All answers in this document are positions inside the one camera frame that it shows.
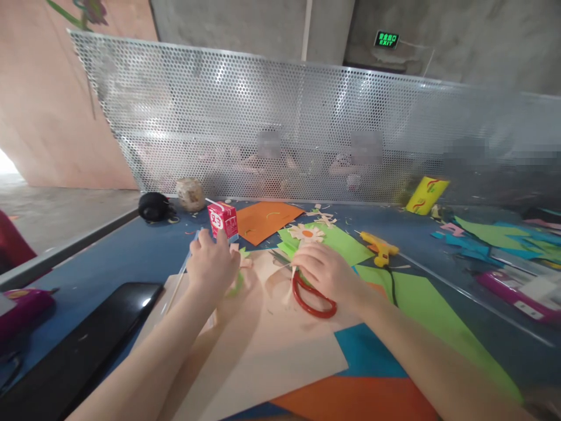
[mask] paper flower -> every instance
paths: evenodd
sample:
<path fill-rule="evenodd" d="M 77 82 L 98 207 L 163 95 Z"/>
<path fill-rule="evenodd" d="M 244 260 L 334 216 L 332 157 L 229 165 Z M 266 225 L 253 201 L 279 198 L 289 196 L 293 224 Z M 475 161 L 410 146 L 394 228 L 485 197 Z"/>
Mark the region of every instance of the paper flower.
<path fill-rule="evenodd" d="M 325 233 L 318 227 L 306 228 L 304 224 L 298 224 L 288 228 L 288 232 L 292 238 L 301 240 L 305 243 L 321 243 Z"/>

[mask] concrete floor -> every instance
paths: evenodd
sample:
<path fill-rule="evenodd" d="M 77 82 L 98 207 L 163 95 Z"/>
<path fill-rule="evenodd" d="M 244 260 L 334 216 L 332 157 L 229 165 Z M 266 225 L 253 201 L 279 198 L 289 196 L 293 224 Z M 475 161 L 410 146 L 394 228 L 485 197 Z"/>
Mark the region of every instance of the concrete floor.
<path fill-rule="evenodd" d="M 138 191 L 29 187 L 19 174 L 0 174 L 0 209 L 37 254 L 68 243 L 138 205 Z"/>

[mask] small jar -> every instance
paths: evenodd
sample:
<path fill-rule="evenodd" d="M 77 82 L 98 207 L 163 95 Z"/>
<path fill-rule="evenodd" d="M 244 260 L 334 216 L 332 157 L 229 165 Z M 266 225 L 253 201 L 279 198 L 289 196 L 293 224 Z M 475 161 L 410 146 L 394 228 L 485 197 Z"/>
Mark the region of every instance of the small jar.
<path fill-rule="evenodd" d="M 177 180 L 177 196 L 179 203 L 187 212 L 198 212 L 205 207 L 203 186 L 195 177 Z"/>

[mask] hand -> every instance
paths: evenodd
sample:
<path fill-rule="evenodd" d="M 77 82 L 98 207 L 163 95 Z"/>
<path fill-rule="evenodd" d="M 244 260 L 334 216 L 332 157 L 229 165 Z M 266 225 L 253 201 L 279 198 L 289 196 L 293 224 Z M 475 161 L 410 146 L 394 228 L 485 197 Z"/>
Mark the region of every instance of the hand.
<path fill-rule="evenodd" d="M 215 305 L 224 296 L 240 270 L 240 254 L 237 251 L 230 252 L 224 230 L 218 232 L 216 244 L 207 229 L 201 230 L 199 239 L 192 241 L 189 248 L 189 289 L 193 287 L 193 292 L 201 299 L 209 299 Z"/>
<path fill-rule="evenodd" d="M 327 298 L 355 311 L 374 292 L 339 253 L 324 244 L 302 244 L 292 266 L 298 266 L 308 282 Z"/>

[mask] black speaker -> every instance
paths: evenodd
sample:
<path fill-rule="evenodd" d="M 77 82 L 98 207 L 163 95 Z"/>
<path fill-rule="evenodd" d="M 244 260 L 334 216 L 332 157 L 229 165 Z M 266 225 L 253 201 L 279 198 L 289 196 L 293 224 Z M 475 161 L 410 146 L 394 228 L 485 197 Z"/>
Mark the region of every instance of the black speaker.
<path fill-rule="evenodd" d="M 164 220 L 169 212 L 169 201 L 162 193 L 143 194 L 138 200 L 138 214 L 148 222 Z"/>

